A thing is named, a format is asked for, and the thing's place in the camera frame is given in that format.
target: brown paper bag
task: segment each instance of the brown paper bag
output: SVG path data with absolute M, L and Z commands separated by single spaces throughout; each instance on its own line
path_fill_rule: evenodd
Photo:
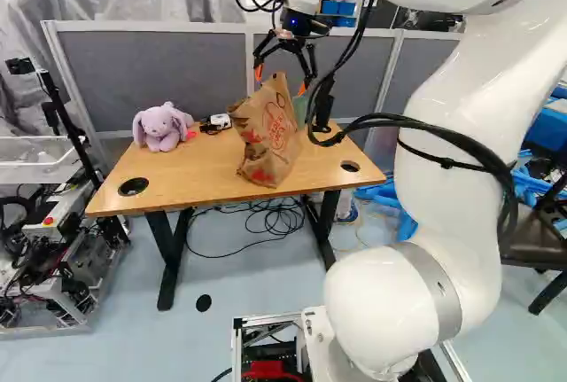
M 273 74 L 258 91 L 230 107 L 229 115 L 245 141 L 238 173 L 253 183 L 276 187 L 301 150 L 285 74 Z

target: white bin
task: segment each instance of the white bin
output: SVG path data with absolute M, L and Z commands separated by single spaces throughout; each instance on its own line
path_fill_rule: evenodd
M 66 136 L 0 136 L 0 184 L 64 183 L 81 166 Z

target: purple plush toy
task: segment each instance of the purple plush toy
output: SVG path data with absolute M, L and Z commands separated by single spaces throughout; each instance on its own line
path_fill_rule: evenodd
M 187 128 L 193 122 L 190 114 L 175 109 L 167 101 L 137 113 L 132 123 L 134 142 L 140 147 L 148 144 L 152 152 L 169 152 L 187 139 Z

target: black table leg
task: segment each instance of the black table leg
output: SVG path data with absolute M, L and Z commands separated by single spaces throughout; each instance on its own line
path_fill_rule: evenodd
M 183 246 L 187 237 L 189 219 L 192 217 L 192 207 L 183 209 L 179 213 L 175 234 L 172 234 L 169 220 L 165 211 L 146 213 L 145 217 L 150 224 L 151 232 L 158 245 L 159 252 L 166 263 L 159 288 L 158 310 L 167 311 L 174 305 L 177 275 L 183 257 Z
M 337 212 L 338 197 L 340 190 L 326 191 L 321 204 L 321 212 L 317 214 L 315 206 L 308 196 L 303 196 L 303 204 L 305 205 L 305 212 L 307 219 L 311 223 L 311 228 L 317 239 L 317 248 L 322 256 L 322 261 L 325 264 L 325 270 L 329 270 L 330 266 L 336 261 L 335 253 L 329 242 L 330 229 L 332 228 Z
M 537 316 L 565 287 L 567 287 L 567 271 L 562 272 L 540 292 L 528 307 L 528 311 Z

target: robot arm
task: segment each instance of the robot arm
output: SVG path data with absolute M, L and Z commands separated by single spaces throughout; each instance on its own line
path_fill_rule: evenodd
M 468 15 L 459 45 L 404 115 L 514 161 L 567 65 L 567 14 L 558 11 L 564 0 L 390 1 Z M 429 132 L 401 129 L 400 140 L 432 156 L 479 164 Z M 394 176 L 401 204 L 419 223 L 416 234 L 404 244 L 349 255 L 330 269 L 324 287 L 340 346 L 378 380 L 394 380 L 420 351 L 483 323 L 501 291 L 501 187 L 493 176 L 442 168 L 402 147 Z

